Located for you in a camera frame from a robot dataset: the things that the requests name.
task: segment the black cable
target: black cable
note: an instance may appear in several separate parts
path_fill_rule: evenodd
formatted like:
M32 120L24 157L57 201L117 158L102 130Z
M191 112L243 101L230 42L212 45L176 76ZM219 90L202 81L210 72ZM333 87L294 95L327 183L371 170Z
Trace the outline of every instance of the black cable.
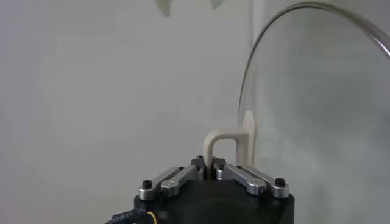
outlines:
M127 212L122 212L113 215L112 219L105 224L133 224L146 216L146 211L141 209L133 209Z

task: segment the silver metal bar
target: silver metal bar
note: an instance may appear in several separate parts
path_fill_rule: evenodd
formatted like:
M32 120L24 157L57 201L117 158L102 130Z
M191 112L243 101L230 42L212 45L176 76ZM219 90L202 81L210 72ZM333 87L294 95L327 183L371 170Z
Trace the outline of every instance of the silver metal bar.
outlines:
M263 172L260 172L257 169L254 169L253 167L242 167L242 170L250 173L251 175L260 178L265 181L267 184L268 190L271 192L271 194L276 198L286 198L289 195L289 186L283 181L283 184L281 186L277 185L275 182L275 179L272 177L266 175Z
M262 179L255 178L231 164L224 166L222 179L234 179L242 184L248 193L254 195L260 195L267 188L266 183Z
M199 180L199 174L195 165L189 165L176 176L161 182L161 189L167 190L167 197L172 197L179 193L180 188L188 180Z
M178 167L171 167L167 171L160 174L158 177L152 180L152 187L144 189L141 185L138 188L139 196L141 200L153 200L156 196L156 193L160 190L160 184L163 180L173 177L175 174L179 173L180 169Z

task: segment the gray background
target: gray background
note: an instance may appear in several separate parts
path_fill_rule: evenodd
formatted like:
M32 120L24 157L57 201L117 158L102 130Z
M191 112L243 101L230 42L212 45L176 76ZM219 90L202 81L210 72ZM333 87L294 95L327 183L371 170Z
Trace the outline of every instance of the gray background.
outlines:
M236 124L246 1L0 3L0 223L103 223ZM233 144L220 143L233 158Z

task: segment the clear plastic dome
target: clear plastic dome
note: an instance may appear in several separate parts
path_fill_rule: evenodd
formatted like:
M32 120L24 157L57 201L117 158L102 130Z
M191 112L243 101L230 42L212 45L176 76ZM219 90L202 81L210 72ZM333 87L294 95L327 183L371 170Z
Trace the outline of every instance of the clear plastic dome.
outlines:
M320 6L286 10L259 37L239 125L251 110L255 168L286 178L296 223L387 223L390 42L355 14Z

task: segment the cable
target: cable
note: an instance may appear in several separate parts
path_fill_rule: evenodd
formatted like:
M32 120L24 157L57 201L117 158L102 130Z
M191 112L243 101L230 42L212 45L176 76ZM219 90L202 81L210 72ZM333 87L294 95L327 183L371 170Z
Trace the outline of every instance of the cable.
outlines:
M114 215L112 219L105 224L135 223L139 221L139 219L141 219L144 215L146 215L144 210L133 209L131 211L122 212L120 214Z
M157 218L153 212L149 211L146 214L150 215L153 218L153 224L157 224Z

